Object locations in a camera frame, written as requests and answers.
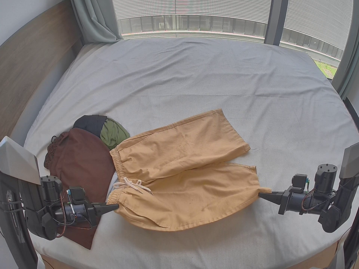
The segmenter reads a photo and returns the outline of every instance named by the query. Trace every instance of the brown shorts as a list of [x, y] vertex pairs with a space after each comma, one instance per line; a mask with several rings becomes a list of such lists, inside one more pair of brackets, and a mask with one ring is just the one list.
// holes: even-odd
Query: brown shorts
[[108, 204], [151, 230], [217, 221], [271, 192], [260, 187], [255, 166], [227, 163], [249, 150], [221, 109], [130, 137], [110, 152], [119, 188]]

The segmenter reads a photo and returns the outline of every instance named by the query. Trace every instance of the grass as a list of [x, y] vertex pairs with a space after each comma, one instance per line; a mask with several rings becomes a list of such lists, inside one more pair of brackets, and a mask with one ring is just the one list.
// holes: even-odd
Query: grass
[[324, 70], [329, 71], [333, 76], [335, 75], [335, 72], [337, 70], [337, 68], [332, 67], [331, 65], [328, 65], [326, 63], [323, 62], [319, 62], [314, 60], [314, 62], [317, 64], [318, 68], [323, 72], [323, 74], [327, 77], [327, 78], [333, 78], [330, 75], [328, 75]]

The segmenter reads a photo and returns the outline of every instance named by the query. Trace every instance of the curtain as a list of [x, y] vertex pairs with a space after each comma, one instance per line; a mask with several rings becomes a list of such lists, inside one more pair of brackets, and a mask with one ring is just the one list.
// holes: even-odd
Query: curtain
[[339, 93], [342, 100], [348, 92], [355, 79], [359, 78], [359, 0], [353, 0], [352, 25], [348, 41], [343, 53], [338, 70], [332, 81], [332, 86]]
[[122, 39], [112, 0], [71, 0], [85, 43]]

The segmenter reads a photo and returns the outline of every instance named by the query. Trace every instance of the bed sheet wrinkle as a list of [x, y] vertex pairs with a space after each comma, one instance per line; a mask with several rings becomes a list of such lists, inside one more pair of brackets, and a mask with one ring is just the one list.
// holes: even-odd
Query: bed sheet wrinkle
[[[25, 147], [39, 164], [51, 136], [84, 114], [110, 116], [133, 136], [222, 108], [252, 148], [234, 162], [256, 165], [260, 184], [274, 191], [288, 188], [295, 173], [314, 178], [318, 164], [340, 167], [344, 149], [359, 142], [340, 97], [304, 52], [204, 38], [92, 47], [61, 78], [28, 133]], [[142, 230], [111, 212], [91, 251], [66, 238], [31, 237], [40, 253], [80, 268], [278, 269], [334, 243], [354, 218], [328, 234], [315, 216], [277, 212], [276, 204], [257, 200], [221, 221], [173, 233]]]

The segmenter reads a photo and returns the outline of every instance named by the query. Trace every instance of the pants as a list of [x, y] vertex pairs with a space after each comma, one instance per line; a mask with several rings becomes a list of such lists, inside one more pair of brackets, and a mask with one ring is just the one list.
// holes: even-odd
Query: pants
[[255, 166], [227, 163], [249, 150], [221, 109], [138, 134], [110, 152], [119, 186], [108, 204], [151, 230], [217, 221], [271, 192], [260, 187]]

